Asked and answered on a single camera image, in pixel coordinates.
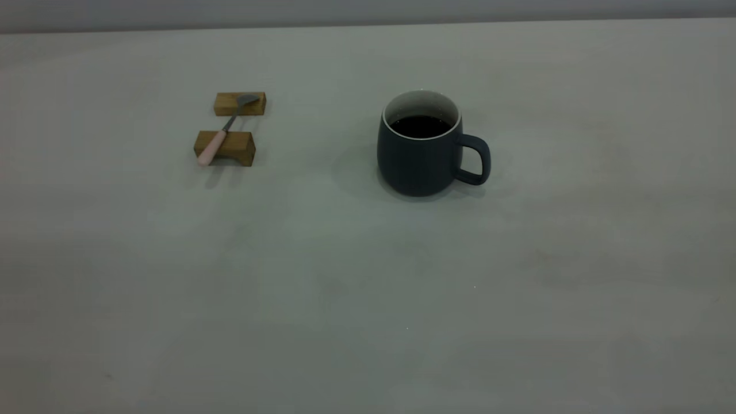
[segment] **mug rim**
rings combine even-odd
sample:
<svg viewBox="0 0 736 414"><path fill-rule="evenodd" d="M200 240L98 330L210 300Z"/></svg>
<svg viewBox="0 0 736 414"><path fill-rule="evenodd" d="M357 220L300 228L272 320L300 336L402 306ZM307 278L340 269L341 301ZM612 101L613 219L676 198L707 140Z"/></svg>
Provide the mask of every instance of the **mug rim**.
<svg viewBox="0 0 736 414"><path fill-rule="evenodd" d="M386 109L389 107L389 105L391 104L391 102L394 102L397 98L402 97L402 96L404 96L406 94L412 94L414 92L430 92L432 94L437 94L437 95L440 95L441 97L447 98L448 101L452 102L452 104L455 105L455 109L458 111L458 119L457 119L457 121L455 121L455 124L453 125L453 127L450 128L449 130L447 130L447 132L445 132L443 134L440 134L438 136L431 136L429 138L412 138L410 136L402 135L402 134L396 132L394 130L394 128L391 128L391 125L389 125L389 123L386 121ZM460 125L460 121L462 120L462 113L460 112L460 107L458 107L458 105L455 103L455 101L453 101L449 96L443 94L442 92L433 91L432 89L420 88L420 89L413 89L411 91L402 92L402 93L396 95L395 97L393 97L389 101L389 103L387 103L386 106L383 107L383 111L381 112L381 120L383 121L383 124L386 125L386 127L389 129L389 131L391 131L392 133L400 136L401 138L411 139L412 141L430 141L432 139L438 139L438 138L441 138L443 136L446 136L449 133L452 133L458 127L458 125Z"/></svg>

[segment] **dark gray mug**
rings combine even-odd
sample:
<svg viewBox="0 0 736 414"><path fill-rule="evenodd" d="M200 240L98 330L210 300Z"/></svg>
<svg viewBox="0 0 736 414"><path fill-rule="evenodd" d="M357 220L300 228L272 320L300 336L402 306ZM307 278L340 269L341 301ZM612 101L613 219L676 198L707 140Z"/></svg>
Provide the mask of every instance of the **dark gray mug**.
<svg viewBox="0 0 736 414"><path fill-rule="evenodd" d="M404 136L391 128L396 121L412 116L431 116L451 125L449 131L430 138ZM460 169L462 147L481 155L480 175ZM447 188L456 178L479 186L491 172L488 144L462 133L462 116L448 97L420 89L395 97L383 109L378 131L378 168L386 182L401 194L422 197Z"/></svg>

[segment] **spoon handle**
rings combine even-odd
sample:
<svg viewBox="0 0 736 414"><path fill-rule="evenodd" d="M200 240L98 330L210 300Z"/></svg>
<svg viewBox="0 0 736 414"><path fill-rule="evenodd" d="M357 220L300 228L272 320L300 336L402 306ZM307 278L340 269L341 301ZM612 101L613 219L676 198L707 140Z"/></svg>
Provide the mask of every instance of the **spoon handle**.
<svg viewBox="0 0 736 414"><path fill-rule="evenodd" d="M212 141L207 144L205 150L202 151L201 154L199 154L199 157L197 157L197 164L199 164L199 166L210 165L210 162L212 162L212 158L215 158L215 154L217 153L217 150L219 150L220 145L222 145L222 142L225 140L226 135L226 131L217 131L217 134L214 138L212 138Z"/></svg>

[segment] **table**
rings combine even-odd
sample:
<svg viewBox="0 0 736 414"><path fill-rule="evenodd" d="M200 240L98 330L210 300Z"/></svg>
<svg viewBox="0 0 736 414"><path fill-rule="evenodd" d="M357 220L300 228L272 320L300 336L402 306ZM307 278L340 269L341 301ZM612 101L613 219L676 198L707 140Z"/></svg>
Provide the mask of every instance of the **table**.
<svg viewBox="0 0 736 414"><path fill-rule="evenodd" d="M736 410L736 19L0 36L0 410ZM393 96L488 142L382 183ZM252 167L201 169L217 92ZM480 169L466 151L464 168Z"/></svg>

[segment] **dark liquid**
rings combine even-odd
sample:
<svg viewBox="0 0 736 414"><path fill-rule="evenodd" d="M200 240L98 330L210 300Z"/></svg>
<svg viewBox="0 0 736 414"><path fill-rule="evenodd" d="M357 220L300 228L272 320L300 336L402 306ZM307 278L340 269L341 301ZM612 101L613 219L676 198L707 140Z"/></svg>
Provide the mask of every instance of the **dark liquid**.
<svg viewBox="0 0 736 414"><path fill-rule="evenodd" d="M432 116L408 116L391 124L391 129L411 138L432 138L446 133L451 128L447 122Z"/></svg>

